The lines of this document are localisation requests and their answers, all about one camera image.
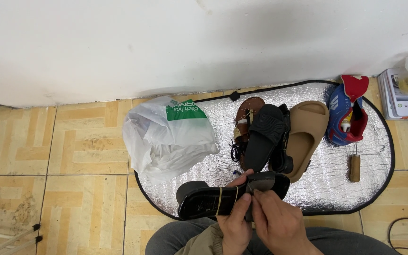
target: black shoelace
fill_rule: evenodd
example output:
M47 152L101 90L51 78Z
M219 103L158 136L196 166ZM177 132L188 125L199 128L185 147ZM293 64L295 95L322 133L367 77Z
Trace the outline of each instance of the black shoelace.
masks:
M228 144L229 146L231 146L231 159L234 162L238 162L240 160L240 156L245 153L248 142L234 143L234 140L231 140L231 142L232 145Z

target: wooden handle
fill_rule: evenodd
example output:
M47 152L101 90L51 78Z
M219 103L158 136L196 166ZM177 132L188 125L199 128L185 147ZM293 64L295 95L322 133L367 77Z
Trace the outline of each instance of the wooden handle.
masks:
M360 182L360 155L352 155L351 168L350 168L350 181Z

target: white wall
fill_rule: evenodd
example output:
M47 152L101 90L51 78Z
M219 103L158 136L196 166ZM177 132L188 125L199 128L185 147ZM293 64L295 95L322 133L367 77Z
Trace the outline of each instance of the white wall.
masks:
M104 101L374 75L408 0L0 0L0 104Z

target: black slide sandal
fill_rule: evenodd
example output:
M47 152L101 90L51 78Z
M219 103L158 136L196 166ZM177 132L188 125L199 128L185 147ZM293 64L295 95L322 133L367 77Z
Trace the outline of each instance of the black slide sandal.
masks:
M261 171L287 128L283 112L272 104L264 105L249 128L250 140L245 151L245 167L252 168L254 172Z
M245 183L237 187L209 187L205 182L188 182L182 184L176 193L179 203L178 216L183 220L192 220L216 215L229 215L235 201L254 189L273 190L283 199L289 189L290 180L275 172L259 172L247 176ZM252 221L251 210L246 220Z

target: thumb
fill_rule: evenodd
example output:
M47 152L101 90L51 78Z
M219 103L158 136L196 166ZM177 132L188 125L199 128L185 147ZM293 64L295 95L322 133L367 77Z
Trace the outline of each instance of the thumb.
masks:
M248 193L243 194L242 197L235 202L229 219L234 222L242 222L248 208L250 207L250 204L251 195Z

